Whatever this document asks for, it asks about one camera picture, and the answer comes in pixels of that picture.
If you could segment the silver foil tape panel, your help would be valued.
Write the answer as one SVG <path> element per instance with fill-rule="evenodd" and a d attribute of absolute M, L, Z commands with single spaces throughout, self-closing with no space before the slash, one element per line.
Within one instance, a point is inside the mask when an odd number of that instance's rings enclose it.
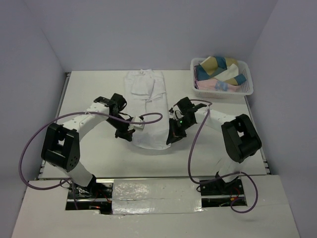
<path fill-rule="evenodd" d="M 201 196 L 188 178 L 116 179 L 112 190 L 115 215 L 201 212 Z"/>

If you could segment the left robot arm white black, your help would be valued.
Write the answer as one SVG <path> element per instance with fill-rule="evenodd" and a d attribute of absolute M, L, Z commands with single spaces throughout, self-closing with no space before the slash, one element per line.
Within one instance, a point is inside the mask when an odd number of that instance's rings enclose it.
<path fill-rule="evenodd" d="M 69 176 L 85 197 L 92 197 L 103 185 L 96 182 L 96 177 L 80 162 L 80 141 L 99 123 L 106 121 L 115 129 L 114 136 L 132 141 L 134 129 L 124 123 L 120 112 L 127 102 L 120 94 L 113 94 L 110 99 L 98 97 L 87 112 L 63 123 L 51 123 L 46 131 L 41 157 Z"/>

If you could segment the white plastic basket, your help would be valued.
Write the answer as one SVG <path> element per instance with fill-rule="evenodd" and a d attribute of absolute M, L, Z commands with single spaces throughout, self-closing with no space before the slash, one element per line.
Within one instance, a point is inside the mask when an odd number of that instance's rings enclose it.
<path fill-rule="evenodd" d="M 253 94 L 248 65 L 224 57 L 194 58 L 190 66 L 192 87 L 199 97 L 233 99 Z"/>

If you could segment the colourful patchwork shirt in basket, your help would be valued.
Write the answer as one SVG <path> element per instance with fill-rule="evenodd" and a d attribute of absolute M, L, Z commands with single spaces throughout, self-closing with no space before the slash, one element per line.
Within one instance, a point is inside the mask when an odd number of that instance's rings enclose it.
<path fill-rule="evenodd" d="M 233 58 L 208 57 L 198 65 L 194 66 L 196 73 L 208 74 L 210 77 L 216 76 L 222 72 L 239 73 L 238 61 Z"/>

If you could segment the white long sleeve shirt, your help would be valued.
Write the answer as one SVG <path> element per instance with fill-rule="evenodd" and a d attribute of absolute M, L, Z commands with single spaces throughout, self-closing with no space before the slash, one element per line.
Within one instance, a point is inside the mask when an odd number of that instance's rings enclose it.
<path fill-rule="evenodd" d="M 127 113 L 133 117 L 150 114 L 144 121 L 158 118 L 152 113 L 162 114 L 158 122 L 146 124 L 143 129 L 136 129 L 132 143 L 140 148 L 165 150 L 169 133 L 169 112 L 167 105 L 164 76 L 160 71 L 130 71 L 124 77 L 124 98 L 127 101 Z"/>

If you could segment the pink shirt in basket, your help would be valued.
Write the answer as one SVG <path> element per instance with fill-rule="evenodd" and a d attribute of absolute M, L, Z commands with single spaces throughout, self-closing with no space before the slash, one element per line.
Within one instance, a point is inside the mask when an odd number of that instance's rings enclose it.
<path fill-rule="evenodd" d="M 236 92 L 247 81 L 243 74 L 222 72 L 210 77 L 208 74 L 196 73 L 195 84 L 199 90 Z"/>

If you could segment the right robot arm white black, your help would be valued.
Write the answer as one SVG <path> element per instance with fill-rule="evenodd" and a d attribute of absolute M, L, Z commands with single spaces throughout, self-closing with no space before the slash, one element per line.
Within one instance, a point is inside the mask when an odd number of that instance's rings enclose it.
<path fill-rule="evenodd" d="M 167 145 L 180 141 L 187 136 L 186 130 L 195 124 L 200 127 L 194 137 L 187 163 L 190 180 L 200 186 L 215 183 L 216 190 L 221 194 L 228 193 L 233 183 L 241 175 L 247 173 L 242 171 L 244 161 L 257 153 L 262 147 L 258 133 L 246 114 L 233 116 L 211 109 L 211 102 L 196 100 L 199 104 L 193 104 L 194 100 L 185 97 L 174 106 L 180 111 L 180 116 L 169 119 L 169 133 Z M 204 126 L 208 126 L 222 134 L 227 157 L 215 178 L 206 181 L 195 180 L 191 174 L 191 160 L 198 136 Z"/>

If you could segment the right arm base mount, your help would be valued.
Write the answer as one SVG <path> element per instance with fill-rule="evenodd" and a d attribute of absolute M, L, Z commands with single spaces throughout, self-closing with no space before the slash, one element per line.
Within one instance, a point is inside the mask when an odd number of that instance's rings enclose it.
<path fill-rule="evenodd" d="M 232 201 L 233 206 L 246 206 L 244 189 L 240 178 L 235 178 L 229 183 L 218 180 L 212 183 L 198 185 L 196 191 L 201 194 L 201 204 L 203 208 L 210 207 L 230 207 Z"/>

